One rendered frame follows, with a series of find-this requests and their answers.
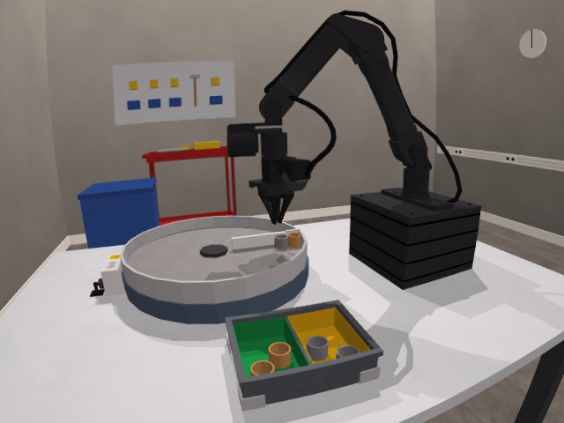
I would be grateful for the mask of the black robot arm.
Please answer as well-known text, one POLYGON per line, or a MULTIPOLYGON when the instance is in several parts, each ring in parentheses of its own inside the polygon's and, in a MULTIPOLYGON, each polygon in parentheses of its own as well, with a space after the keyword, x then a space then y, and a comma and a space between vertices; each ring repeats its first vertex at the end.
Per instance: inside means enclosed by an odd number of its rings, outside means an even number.
POLYGON ((261 159, 262 181, 284 182, 289 190, 303 190, 310 179, 310 160, 289 156, 281 159, 280 156, 287 155, 287 132, 282 132, 282 128, 256 129, 255 126, 282 125, 282 117, 295 99, 341 48, 359 65, 386 123, 390 148, 395 158, 406 166, 403 188, 382 189, 382 194, 430 211, 452 209, 454 203, 430 197, 428 192, 430 170, 424 169, 432 169, 432 165, 427 157, 427 144, 408 112, 391 71, 382 30, 337 13, 332 14, 325 25, 261 99, 259 111, 265 122, 227 126, 228 156, 256 156, 257 134, 261 134, 261 154, 277 156, 277 159, 261 159))

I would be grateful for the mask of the dark grey divided bin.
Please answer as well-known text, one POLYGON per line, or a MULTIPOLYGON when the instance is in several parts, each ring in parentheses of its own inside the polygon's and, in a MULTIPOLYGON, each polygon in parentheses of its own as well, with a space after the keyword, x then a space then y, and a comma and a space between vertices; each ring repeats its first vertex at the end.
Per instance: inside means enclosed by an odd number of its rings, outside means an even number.
POLYGON ((234 364, 243 398, 265 395, 265 404, 274 404, 306 397, 359 382, 360 372, 377 367, 383 349, 370 337, 352 314, 339 301, 327 301, 296 308, 286 308, 250 315, 225 317, 234 364), (370 349, 342 358, 313 364, 299 340, 288 316, 336 308, 370 349), (309 365, 262 375, 245 375, 233 324, 285 317, 309 365))

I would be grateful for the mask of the bronze bushing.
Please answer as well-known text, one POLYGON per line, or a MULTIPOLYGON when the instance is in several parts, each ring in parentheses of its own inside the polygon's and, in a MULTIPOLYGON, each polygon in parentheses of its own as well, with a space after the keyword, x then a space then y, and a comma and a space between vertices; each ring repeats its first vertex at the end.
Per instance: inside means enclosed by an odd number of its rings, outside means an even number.
POLYGON ((299 247, 301 245, 301 234, 290 233, 287 236, 288 236, 289 247, 299 247))
POLYGON ((275 372, 274 365, 267 360, 259 360, 253 363, 250 367, 251 375, 261 375, 275 372))
POLYGON ((269 362, 275 368, 285 368, 291 364, 291 346, 287 343, 277 342, 269 346, 269 362))

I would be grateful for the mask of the yellow bin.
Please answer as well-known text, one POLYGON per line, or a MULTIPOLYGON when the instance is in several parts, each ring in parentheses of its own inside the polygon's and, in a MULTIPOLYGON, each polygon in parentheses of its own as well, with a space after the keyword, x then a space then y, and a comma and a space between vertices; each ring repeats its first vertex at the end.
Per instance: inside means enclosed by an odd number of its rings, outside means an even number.
MULTIPOLYGON (((352 345, 360 353, 370 350, 336 308, 289 315, 288 319, 306 352, 308 338, 319 335, 329 340, 327 358, 321 361, 311 360, 313 364, 336 359, 337 349, 342 345, 352 345)), ((309 354, 308 357, 310 358, 309 354)))

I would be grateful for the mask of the green bin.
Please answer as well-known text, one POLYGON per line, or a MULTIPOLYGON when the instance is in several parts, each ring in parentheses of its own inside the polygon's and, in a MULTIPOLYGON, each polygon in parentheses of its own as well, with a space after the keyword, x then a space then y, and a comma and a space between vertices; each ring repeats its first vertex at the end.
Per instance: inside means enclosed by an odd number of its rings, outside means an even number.
POLYGON ((291 346, 291 364, 285 368, 275 368, 275 372, 309 365, 284 316, 236 323, 233 327, 246 377, 250 376, 253 363, 269 361, 268 349, 275 342, 285 342, 291 346))

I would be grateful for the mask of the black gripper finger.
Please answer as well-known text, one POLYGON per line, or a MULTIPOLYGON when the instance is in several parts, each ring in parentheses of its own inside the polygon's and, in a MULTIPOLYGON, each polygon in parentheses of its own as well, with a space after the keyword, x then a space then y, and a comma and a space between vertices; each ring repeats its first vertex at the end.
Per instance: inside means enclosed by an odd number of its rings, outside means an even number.
POLYGON ((271 218, 271 223, 276 225, 277 218, 278 218, 278 205, 279 205, 279 195, 275 196, 262 196, 262 192, 258 191, 258 195, 260 196, 261 200, 263 201, 264 206, 266 207, 269 216, 271 218))
POLYGON ((279 196, 280 196, 280 198, 279 198, 279 205, 278 205, 278 218, 277 218, 277 222, 278 222, 279 224, 281 224, 281 223, 282 223, 282 220, 283 220, 283 218, 284 218, 284 216, 285 216, 286 210, 287 210, 289 204, 291 203, 291 201, 292 201, 292 199, 293 199, 293 197, 294 197, 294 193, 281 194, 281 195, 279 195, 279 196), (280 201, 281 201, 281 198, 283 198, 283 204, 282 204, 282 207, 281 207, 281 210, 280 210, 280 201))

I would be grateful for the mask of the grey metal bushing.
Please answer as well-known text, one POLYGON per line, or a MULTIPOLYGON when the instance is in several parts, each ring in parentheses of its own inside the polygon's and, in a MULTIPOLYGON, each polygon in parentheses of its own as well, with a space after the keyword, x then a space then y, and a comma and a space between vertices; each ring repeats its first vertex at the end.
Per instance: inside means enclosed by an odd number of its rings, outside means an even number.
POLYGON ((345 356, 353 355, 356 353, 360 353, 359 350, 352 346, 352 345, 342 345, 337 349, 336 359, 342 358, 345 356), (340 355, 339 355, 340 354, 340 355))
POLYGON ((325 360, 328 356, 329 341, 323 336, 312 336, 307 340, 307 352, 313 361, 325 360))
POLYGON ((285 234, 278 234, 274 236, 275 248, 286 249, 288 248, 288 236, 285 234))

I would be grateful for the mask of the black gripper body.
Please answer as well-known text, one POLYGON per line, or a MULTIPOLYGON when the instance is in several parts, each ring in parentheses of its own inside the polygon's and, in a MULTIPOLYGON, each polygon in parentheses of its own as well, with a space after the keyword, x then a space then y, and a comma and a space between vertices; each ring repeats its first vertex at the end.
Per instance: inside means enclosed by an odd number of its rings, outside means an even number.
MULTIPOLYGON (((277 159, 277 156, 262 156, 262 159, 277 159)), ((254 188, 257 186, 259 192, 262 192, 262 196, 275 196, 281 194, 294 193, 293 190, 289 190, 284 182, 279 183, 265 183, 262 179, 249 181, 249 187, 254 188)))

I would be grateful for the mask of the grey round turntable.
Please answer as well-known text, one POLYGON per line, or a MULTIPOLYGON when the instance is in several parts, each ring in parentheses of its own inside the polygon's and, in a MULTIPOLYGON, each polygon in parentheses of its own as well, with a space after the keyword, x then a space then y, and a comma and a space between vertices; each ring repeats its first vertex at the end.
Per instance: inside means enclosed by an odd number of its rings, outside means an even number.
POLYGON ((274 225, 252 216, 185 219, 142 232, 121 254, 108 255, 90 297, 126 290, 136 308, 160 320, 219 324, 294 299, 307 284, 308 261, 305 234, 286 222, 274 225), (301 245, 276 249, 274 236, 290 233, 301 234, 301 245))

